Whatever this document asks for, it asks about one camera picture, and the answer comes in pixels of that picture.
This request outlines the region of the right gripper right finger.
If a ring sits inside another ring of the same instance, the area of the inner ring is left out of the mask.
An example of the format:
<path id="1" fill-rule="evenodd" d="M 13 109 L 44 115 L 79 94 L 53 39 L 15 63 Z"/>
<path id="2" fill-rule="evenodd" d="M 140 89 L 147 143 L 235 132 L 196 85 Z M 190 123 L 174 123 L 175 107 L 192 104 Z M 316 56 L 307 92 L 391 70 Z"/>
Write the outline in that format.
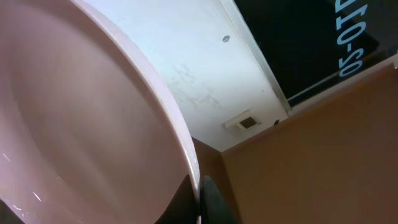
<path id="1" fill-rule="evenodd" d="M 239 224 L 210 176 L 203 179 L 200 207 L 202 224 Z"/>

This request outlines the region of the white plate yellow stain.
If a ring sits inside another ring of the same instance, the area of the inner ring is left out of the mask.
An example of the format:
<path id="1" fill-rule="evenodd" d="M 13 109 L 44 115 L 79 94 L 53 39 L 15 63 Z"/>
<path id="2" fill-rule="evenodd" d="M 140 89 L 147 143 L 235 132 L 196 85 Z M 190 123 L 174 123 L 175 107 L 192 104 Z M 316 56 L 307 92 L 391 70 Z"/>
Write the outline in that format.
<path id="1" fill-rule="evenodd" d="M 137 45 L 85 1 L 1 2 L 1 222 L 155 223 L 200 169 Z"/>

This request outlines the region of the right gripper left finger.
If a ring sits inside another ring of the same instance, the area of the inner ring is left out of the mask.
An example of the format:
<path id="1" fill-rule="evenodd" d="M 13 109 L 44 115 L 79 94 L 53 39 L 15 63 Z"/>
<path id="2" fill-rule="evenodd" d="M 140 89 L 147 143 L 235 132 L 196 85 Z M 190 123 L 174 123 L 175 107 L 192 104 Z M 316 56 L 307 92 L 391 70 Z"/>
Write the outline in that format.
<path id="1" fill-rule="evenodd" d="M 189 175 L 186 175 L 165 212 L 155 224 L 196 224 L 197 205 Z"/>

